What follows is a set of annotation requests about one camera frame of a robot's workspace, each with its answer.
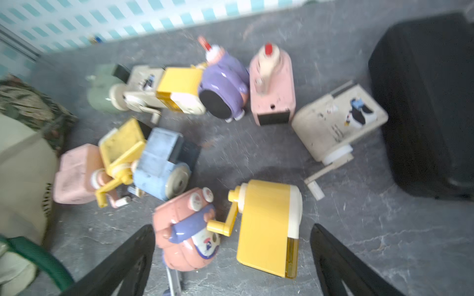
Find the yellow crank pencil sharpener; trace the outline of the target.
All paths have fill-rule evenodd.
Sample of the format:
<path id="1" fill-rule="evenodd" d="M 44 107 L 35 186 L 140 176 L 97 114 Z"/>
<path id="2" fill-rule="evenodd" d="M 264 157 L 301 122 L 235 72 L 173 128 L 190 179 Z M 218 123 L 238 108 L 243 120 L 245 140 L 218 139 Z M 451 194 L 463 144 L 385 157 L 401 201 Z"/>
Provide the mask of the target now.
<path id="1" fill-rule="evenodd" d="M 140 159 L 150 133 L 151 127 L 132 117 L 101 138 L 99 151 L 105 172 L 112 180 L 95 191 L 100 208 L 108 206 L 109 191 L 133 183 L 132 163 Z"/>

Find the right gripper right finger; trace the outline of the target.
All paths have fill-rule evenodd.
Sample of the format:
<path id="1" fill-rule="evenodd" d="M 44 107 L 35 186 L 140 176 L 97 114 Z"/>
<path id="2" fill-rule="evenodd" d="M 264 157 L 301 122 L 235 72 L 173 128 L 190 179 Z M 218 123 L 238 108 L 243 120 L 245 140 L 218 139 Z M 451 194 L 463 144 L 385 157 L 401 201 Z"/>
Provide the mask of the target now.
<path id="1" fill-rule="evenodd" d="M 311 250 L 323 295 L 401 296 L 321 224 L 312 227 Z"/>

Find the green pencil sharpener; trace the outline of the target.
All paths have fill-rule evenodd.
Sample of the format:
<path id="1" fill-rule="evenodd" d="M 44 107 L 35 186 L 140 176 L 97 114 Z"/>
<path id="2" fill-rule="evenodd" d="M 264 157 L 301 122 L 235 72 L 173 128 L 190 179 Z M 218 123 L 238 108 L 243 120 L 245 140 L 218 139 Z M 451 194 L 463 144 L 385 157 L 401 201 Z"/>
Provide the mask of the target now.
<path id="1" fill-rule="evenodd" d="M 120 64 L 98 64 L 94 73 L 87 76 L 87 99 L 97 111 L 118 113 L 128 111 L 123 100 L 130 70 Z"/>

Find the pink boxy pencil sharpener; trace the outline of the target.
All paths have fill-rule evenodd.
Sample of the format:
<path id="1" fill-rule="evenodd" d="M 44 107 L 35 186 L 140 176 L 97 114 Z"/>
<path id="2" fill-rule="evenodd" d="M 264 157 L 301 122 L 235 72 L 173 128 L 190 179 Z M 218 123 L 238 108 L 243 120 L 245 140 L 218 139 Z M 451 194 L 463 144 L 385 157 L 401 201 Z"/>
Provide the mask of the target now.
<path id="1" fill-rule="evenodd" d="M 99 147 L 84 144 L 60 158 L 53 199 L 59 204 L 87 204 L 95 201 L 95 191 L 111 180 L 105 172 Z"/>

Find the cream canvas tote bag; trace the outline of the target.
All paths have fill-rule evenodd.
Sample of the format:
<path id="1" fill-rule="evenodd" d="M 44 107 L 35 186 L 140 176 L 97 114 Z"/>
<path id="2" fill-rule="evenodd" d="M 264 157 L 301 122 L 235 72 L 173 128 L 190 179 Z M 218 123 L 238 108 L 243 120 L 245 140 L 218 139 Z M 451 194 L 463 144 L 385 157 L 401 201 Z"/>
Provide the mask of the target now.
<path id="1" fill-rule="evenodd" d="M 37 277 L 59 156 L 77 118 L 20 78 L 1 79 L 1 295 Z"/>

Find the yellow white pencil sharpener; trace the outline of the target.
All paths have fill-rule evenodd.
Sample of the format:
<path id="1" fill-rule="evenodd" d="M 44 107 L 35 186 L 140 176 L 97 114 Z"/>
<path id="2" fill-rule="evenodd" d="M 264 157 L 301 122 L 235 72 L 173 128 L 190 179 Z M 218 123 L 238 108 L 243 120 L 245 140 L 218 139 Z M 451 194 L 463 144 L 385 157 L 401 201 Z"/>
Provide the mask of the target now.
<path id="1" fill-rule="evenodd" d="M 250 180 L 229 191 L 225 222 L 211 220 L 207 230 L 231 236 L 241 215 L 237 260 L 246 266 L 294 279 L 297 276 L 302 194 L 295 185 Z"/>

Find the cream crank pencil sharpener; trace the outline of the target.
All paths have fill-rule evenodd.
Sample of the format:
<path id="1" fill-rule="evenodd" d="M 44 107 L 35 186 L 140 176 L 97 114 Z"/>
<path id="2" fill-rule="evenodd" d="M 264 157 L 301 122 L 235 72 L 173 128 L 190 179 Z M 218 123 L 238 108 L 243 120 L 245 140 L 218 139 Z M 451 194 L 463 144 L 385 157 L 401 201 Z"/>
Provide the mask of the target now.
<path id="1" fill-rule="evenodd" d="M 353 81 L 296 112 L 292 128 L 312 157 L 324 165 L 304 180 L 316 200 L 325 197 L 317 179 L 350 162 L 354 158 L 352 143 L 387 121 L 386 111 Z"/>

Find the purple pencil sharpener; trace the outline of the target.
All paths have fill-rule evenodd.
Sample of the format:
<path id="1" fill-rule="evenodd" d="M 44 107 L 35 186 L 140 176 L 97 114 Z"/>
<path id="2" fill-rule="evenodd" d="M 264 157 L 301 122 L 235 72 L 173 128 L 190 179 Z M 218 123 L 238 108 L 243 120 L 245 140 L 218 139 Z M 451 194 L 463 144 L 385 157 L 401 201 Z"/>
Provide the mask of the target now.
<path id="1" fill-rule="evenodd" d="M 216 118 L 227 123 L 241 120 L 250 95 L 248 69 L 223 47 L 209 44 L 205 37 L 198 41 L 207 62 L 198 88 L 200 101 Z"/>

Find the beige pencil sharpener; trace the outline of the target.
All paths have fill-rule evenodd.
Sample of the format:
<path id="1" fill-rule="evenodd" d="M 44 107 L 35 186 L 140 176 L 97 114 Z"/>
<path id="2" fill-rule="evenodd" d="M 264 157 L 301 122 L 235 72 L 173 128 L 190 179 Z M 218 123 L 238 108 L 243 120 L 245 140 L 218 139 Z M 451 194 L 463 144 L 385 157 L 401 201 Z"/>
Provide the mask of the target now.
<path id="1" fill-rule="evenodd" d="M 120 111 L 145 112 L 152 115 L 151 122 L 157 125 L 161 109 L 166 108 L 157 97 L 157 89 L 164 75 L 163 68 L 147 65 L 133 67 L 126 83 L 119 83 L 109 90 L 112 105 Z"/>

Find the blue grey pencil sharpener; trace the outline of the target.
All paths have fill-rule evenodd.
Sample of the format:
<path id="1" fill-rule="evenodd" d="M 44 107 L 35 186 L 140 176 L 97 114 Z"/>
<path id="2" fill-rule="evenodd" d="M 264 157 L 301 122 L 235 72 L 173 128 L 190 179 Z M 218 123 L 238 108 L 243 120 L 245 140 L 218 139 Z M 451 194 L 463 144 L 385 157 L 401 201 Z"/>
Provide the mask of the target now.
<path id="1" fill-rule="evenodd" d="M 181 133 L 155 127 L 133 169 L 133 184 L 162 201 L 185 192 L 201 148 Z"/>

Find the peach round pencil sharpener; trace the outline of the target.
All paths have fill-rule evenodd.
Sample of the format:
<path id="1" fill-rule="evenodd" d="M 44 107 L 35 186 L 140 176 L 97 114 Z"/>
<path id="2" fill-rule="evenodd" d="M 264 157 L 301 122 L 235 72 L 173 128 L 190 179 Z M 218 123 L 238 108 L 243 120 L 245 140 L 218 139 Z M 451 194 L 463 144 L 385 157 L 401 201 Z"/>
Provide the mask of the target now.
<path id="1" fill-rule="evenodd" d="M 195 187 L 155 209 L 156 245 L 162 250 L 169 282 L 165 296 L 180 296 L 180 273 L 209 265 L 218 253 L 220 236 L 207 230 L 207 223 L 216 217 L 213 200 L 208 187 Z"/>

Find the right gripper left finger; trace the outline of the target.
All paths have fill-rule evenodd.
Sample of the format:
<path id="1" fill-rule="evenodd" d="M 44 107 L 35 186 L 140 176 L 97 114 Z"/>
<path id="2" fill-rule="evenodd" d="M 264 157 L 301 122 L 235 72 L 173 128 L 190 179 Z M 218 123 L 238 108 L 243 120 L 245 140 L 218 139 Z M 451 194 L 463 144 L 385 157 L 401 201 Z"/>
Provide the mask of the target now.
<path id="1" fill-rule="evenodd" d="M 151 271 L 154 251 L 154 229 L 147 224 L 61 294 L 111 296 L 117 291 L 119 296 L 142 296 Z"/>

